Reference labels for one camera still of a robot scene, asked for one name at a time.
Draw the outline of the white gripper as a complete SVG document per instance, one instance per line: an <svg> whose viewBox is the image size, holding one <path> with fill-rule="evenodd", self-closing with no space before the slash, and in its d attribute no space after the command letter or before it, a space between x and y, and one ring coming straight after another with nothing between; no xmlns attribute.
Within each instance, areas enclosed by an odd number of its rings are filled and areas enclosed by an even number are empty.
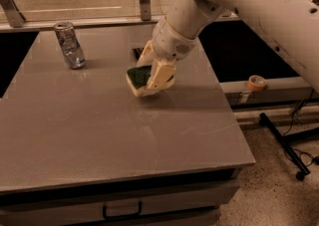
<svg viewBox="0 0 319 226"><path fill-rule="evenodd" d="M137 62L138 67L152 66L147 90L160 91L171 87L176 65L175 60L168 59L186 58L196 43L196 39L180 35L165 17L161 17L153 30L152 39L147 41ZM154 60L155 53L165 59Z"/></svg>

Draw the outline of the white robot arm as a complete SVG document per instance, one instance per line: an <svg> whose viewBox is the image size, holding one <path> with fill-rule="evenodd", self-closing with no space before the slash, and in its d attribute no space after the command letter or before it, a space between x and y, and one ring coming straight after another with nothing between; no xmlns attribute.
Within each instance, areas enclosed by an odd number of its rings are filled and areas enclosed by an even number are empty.
<svg viewBox="0 0 319 226"><path fill-rule="evenodd" d="M200 31L224 10L235 13L315 91L319 92L318 8L307 0L174 0L159 19L138 65L150 66L138 97L169 88L175 62L187 56Z"/></svg>

